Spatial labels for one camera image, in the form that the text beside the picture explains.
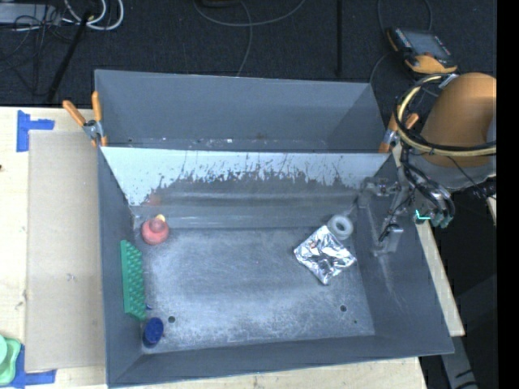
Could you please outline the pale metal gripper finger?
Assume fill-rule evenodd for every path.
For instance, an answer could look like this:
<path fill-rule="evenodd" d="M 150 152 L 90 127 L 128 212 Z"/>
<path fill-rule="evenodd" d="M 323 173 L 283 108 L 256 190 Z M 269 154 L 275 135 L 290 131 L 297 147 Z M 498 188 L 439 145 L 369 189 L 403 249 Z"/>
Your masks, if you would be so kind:
<path fill-rule="evenodd" d="M 404 229 L 398 224 L 388 224 L 380 234 L 375 237 L 372 250 L 374 256 L 392 254 L 397 251 Z"/>
<path fill-rule="evenodd" d="M 390 182 L 385 177 L 366 177 L 358 191 L 356 199 L 358 208 L 366 208 L 374 198 L 391 200 L 388 208 L 394 210 L 402 195 L 402 184 Z"/>

